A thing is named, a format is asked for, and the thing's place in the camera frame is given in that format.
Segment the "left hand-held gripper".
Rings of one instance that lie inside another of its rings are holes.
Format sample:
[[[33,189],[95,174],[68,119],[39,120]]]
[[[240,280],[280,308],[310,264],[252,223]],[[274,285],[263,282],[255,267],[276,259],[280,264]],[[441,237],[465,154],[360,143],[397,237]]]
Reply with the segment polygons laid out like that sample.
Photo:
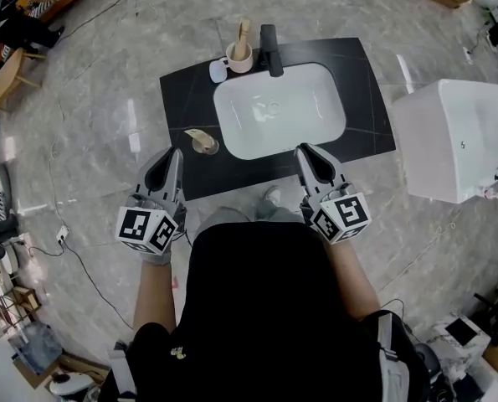
[[[169,191],[163,189],[169,172]],[[151,159],[144,184],[119,209],[115,238],[153,265],[171,262],[171,244],[185,230],[182,202],[183,154],[169,147]]]

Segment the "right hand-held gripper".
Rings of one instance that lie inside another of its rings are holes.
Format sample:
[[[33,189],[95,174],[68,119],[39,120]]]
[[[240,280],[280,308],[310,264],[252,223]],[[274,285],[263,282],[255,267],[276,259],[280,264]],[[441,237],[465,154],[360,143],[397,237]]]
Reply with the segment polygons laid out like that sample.
[[[294,151],[305,196],[305,223],[330,245],[359,235],[371,222],[366,199],[345,179],[341,163],[327,150],[301,143]]]

